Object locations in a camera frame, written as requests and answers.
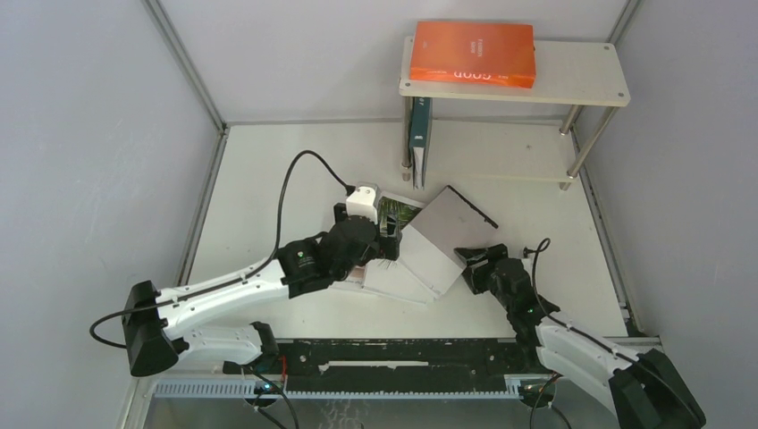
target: shelf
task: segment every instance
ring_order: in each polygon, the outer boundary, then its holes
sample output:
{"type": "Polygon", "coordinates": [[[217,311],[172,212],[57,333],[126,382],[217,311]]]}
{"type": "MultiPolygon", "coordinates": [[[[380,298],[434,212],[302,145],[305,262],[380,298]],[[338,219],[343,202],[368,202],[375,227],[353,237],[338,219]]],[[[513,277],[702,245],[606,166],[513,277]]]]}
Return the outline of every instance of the shelf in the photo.
{"type": "MultiPolygon", "coordinates": [[[[560,191],[552,183],[435,175],[427,178],[425,190],[412,190],[400,177],[401,127],[400,122],[233,126],[190,282],[239,269],[271,252],[276,201],[284,173],[291,159],[307,148],[322,155],[349,183],[373,182],[419,201],[431,201],[450,184],[500,225],[493,243],[503,242],[514,251],[524,246],[533,248],[550,237],[552,245],[540,257],[538,268],[540,293],[569,311],[587,329],[604,336],[627,336],[581,186],[575,184],[560,191]]],[[[284,201],[282,244],[328,230],[333,225],[332,207],[344,198],[344,190],[320,163],[302,158],[292,173],[284,201]]],[[[215,324],[239,326],[254,321],[270,324],[280,339],[515,335],[497,299],[489,293],[472,294],[461,279],[426,307],[329,289],[246,307],[215,324]]]]}
{"type": "Polygon", "coordinates": [[[531,89],[408,78],[413,38],[405,39],[400,94],[404,97],[624,107],[629,89],[616,47],[609,43],[535,40],[537,79],[531,89]]]}
{"type": "Polygon", "coordinates": [[[555,125],[434,121],[427,178],[572,182],[570,135],[555,125]]]}

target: shelf leg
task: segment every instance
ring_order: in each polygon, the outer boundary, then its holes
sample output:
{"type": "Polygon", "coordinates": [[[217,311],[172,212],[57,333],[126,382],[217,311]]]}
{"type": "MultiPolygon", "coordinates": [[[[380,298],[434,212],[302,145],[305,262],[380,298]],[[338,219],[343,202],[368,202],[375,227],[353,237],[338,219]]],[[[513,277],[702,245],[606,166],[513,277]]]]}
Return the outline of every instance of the shelf leg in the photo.
{"type": "Polygon", "coordinates": [[[408,152],[408,127],[410,125],[410,110],[413,107],[413,97],[403,97],[403,135],[400,139],[402,144],[402,170],[403,181],[410,181],[410,153],[408,152]]]}
{"type": "MultiPolygon", "coordinates": [[[[590,150],[592,150],[594,144],[597,142],[597,139],[600,138],[600,135],[603,131],[605,131],[605,128],[608,126],[608,122],[611,121],[611,118],[614,114],[619,110],[618,107],[606,107],[605,112],[602,113],[602,117],[600,118],[600,121],[598,122],[597,128],[595,129],[593,135],[589,138],[587,142],[585,142],[584,145],[579,149],[579,154],[577,155],[577,159],[574,160],[574,163],[571,165],[571,168],[568,169],[566,174],[568,175],[568,178],[571,180],[574,180],[579,175],[579,170],[582,169],[582,165],[585,164],[585,160],[587,159],[587,156],[590,153],[590,150]]],[[[567,190],[571,186],[570,181],[566,181],[560,184],[560,190],[567,190]]]]}
{"type": "Polygon", "coordinates": [[[563,120],[563,125],[561,125],[560,129],[558,129],[561,136],[569,134],[569,131],[571,131],[571,126],[574,125],[574,122],[577,120],[577,116],[579,116],[579,112],[582,111],[582,107],[583,106],[581,105],[571,106],[571,109],[568,111],[568,115],[566,115],[566,119],[563,120]]]}

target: white table surface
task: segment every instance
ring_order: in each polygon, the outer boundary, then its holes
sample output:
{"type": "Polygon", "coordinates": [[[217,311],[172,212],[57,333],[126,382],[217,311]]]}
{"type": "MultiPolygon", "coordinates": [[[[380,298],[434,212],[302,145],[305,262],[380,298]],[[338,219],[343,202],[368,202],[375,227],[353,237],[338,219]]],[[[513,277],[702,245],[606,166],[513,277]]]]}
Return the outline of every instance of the white table surface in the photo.
{"type": "MultiPolygon", "coordinates": [[[[500,225],[494,242],[513,252],[544,237],[537,286],[579,324],[603,336],[627,336],[611,277],[580,183],[427,178],[413,191],[400,178],[399,122],[237,125],[230,131],[192,266],[201,282],[266,257],[274,242],[276,201],[291,159],[310,148],[347,182],[430,201],[450,184],[500,225]]],[[[291,176],[282,244],[328,231],[332,206],[345,198],[317,160],[304,157],[291,176]]],[[[512,338],[505,310],[489,293],[473,295],[459,279],[426,307],[344,290],[250,306],[220,325],[268,323],[277,338],[512,338]]]]}

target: book spine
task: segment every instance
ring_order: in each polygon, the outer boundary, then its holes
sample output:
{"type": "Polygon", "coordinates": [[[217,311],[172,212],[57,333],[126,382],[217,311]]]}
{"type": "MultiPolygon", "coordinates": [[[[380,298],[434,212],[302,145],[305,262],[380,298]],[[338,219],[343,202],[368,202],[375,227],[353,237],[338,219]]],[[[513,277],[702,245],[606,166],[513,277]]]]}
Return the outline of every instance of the book spine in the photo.
{"type": "Polygon", "coordinates": [[[423,189],[432,131],[432,98],[414,97],[409,129],[408,151],[413,164],[413,188],[423,189]]]}

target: white wall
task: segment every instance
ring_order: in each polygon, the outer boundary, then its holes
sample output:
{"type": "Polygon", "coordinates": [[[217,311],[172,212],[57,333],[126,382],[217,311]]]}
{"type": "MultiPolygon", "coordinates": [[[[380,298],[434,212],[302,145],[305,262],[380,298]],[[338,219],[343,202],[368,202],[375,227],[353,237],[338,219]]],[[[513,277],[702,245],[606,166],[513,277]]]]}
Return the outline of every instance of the white wall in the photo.
{"type": "MultiPolygon", "coordinates": [[[[604,41],[625,0],[164,0],[224,119],[400,118],[402,42],[418,20],[526,22],[604,41]]],[[[562,114],[565,106],[439,100],[435,115],[562,114]]]]}
{"type": "Polygon", "coordinates": [[[646,2],[619,50],[631,104],[590,156],[644,327],[714,428],[758,417],[755,16],[753,0],[646,2]]]}
{"type": "Polygon", "coordinates": [[[0,94],[0,427],[114,427],[88,326],[175,281],[215,130],[137,0],[3,1],[0,94]]]}

